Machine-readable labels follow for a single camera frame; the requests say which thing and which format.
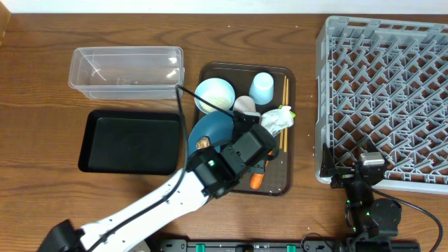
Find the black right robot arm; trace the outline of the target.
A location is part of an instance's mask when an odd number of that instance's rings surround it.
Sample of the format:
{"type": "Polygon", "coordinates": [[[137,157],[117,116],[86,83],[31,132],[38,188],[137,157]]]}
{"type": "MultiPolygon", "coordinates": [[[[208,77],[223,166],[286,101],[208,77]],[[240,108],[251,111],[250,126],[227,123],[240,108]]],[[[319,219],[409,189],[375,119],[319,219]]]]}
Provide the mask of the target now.
{"type": "Polygon", "coordinates": [[[389,162],[367,142],[367,151],[361,153],[352,168],[338,168],[329,147],[323,144],[319,175],[331,178],[332,189],[346,192],[346,223],[354,234],[335,245],[336,251],[391,251],[391,238],[398,235],[402,207],[387,198],[374,196],[372,186],[380,182],[389,162]]]}

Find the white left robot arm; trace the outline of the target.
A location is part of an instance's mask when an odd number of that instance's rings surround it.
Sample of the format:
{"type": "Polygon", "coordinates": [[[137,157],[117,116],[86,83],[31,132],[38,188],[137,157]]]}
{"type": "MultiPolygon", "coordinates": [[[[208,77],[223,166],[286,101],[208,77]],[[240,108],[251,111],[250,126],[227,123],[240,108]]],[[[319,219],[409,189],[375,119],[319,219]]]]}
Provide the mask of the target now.
{"type": "Polygon", "coordinates": [[[189,155],[185,167],[166,183],[105,219],[74,228],[70,220],[53,227],[38,248],[43,251],[130,251],[173,220],[229,193],[250,167],[278,153],[274,137],[253,125],[235,142],[189,155]]]}

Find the orange carrot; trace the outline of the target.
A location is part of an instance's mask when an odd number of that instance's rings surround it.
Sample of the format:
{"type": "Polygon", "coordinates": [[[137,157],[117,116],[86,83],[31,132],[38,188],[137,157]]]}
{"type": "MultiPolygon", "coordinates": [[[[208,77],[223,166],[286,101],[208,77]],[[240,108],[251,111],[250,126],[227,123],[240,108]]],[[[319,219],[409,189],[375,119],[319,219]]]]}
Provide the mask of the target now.
{"type": "Polygon", "coordinates": [[[265,176],[265,170],[266,166],[269,164],[268,160],[261,160],[257,166],[255,167],[255,171],[252,174],[251,180],[250,180],[250,187],[251,189],[257,190],[262,185],[264,176],[265,176]]]}

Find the brown food scrap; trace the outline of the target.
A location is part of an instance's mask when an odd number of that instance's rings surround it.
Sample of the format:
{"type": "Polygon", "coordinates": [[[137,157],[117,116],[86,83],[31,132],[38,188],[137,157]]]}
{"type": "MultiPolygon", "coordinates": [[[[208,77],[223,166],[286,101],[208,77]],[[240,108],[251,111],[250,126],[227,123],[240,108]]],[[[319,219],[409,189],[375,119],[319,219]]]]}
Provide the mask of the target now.
{"type": "Polygon", "coordinates": [[[199,139],[196,143],[197,149],[207,148],[211,145],[210,140],[207,136],[203,136],[201,139],[199,139]]]}

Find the dark blue plate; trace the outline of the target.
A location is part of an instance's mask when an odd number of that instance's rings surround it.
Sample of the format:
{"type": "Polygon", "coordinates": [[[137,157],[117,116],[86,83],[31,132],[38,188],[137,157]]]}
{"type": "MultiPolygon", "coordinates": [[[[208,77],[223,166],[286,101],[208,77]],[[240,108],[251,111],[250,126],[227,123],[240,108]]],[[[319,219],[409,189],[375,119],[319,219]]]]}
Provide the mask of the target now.
{"type": "Polygon", "coordinates": [[[208,137],[211,144],[219,141],[230,141],[234,129],[231,117],[214,111],[205,115],[193,127],[188,138],[188,155],[192,155],[196,150],[196,143],[202,137],[208,137]]]}

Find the pile of rice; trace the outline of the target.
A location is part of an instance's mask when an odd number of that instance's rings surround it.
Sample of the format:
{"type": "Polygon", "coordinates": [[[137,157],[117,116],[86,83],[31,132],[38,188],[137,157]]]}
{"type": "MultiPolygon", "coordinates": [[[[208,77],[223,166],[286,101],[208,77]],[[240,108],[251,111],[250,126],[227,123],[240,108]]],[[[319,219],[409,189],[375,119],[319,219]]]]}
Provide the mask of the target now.
{"type": "Polygon", "coordinates": [[[207,93],[204,99],[220,109],[229,109],[232,105],[231,99],[222,94],[207,93]]]}

